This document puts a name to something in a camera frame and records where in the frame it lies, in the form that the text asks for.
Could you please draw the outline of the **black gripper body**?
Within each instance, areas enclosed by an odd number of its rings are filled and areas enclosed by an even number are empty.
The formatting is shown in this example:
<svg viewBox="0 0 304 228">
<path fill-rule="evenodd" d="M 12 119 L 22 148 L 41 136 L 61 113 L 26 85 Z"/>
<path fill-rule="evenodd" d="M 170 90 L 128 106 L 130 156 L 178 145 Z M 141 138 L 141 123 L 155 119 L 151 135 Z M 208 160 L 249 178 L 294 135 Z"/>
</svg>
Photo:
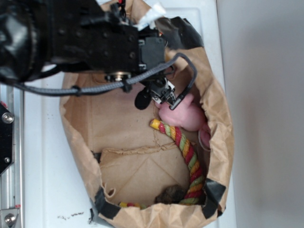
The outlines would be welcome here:
<svg viewBox="0 0 304 228">
<path fill-rule="evenodd" d="M 125 82 L 125 84 L 141 83 L 144 91 L 152 94 L 152 86 L 163 87 L 171 84 L 166 78 L 165 69 L 165 41 L 161 37 L 146 37 L 139 39 L 138 70 L 116 71 L 107 73 L 107 82 Z"/>
</svg>

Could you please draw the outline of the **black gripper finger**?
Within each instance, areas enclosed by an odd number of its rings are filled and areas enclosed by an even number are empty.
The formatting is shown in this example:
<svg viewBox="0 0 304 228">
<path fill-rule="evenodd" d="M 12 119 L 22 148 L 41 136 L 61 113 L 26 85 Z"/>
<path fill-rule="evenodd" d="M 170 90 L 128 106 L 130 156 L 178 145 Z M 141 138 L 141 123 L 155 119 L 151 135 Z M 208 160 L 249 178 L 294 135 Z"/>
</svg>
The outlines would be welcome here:
<svg viewBox="0 0 304 228">
<path fill-rule="evenodd" d="M 163 87 L 152 86 L 152 99 L 157 104 L 167 103 L 172 107 L 176 102 L 175 96 L 175 86 L 173 84 L 168 84 Z"/>
<path fill-rule="evenodd" d="M 135 98 L 134 105 L 137 109 L 144 110 L 150 105 L 151 100 L 152 98 L 147 92 L 140 91 Z"/>
</svg>

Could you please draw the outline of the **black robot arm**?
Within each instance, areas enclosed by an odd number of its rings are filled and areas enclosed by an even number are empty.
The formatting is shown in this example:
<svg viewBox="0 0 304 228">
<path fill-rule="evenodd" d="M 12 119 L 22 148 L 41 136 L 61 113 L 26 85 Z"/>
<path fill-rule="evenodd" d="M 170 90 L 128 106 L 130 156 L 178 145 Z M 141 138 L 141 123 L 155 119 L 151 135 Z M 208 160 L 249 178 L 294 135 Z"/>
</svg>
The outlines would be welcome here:
<svg viewBox="0 0 304 228">
<path fill-rule="evenodd" d="M 0 3 L 0 81 L 40 95 L 96 95 L 142 83 L 136 105 L 151 100 L 174 109 L 181 99 L 165 76 L 165 42 L 155 29 L 126 17 L 123 0 L 102 9 L 95 0 L 3 0 Z M 40 89 L 26 82 L 59 72 L 105 73 L 106 84 Z"/>
</svg>

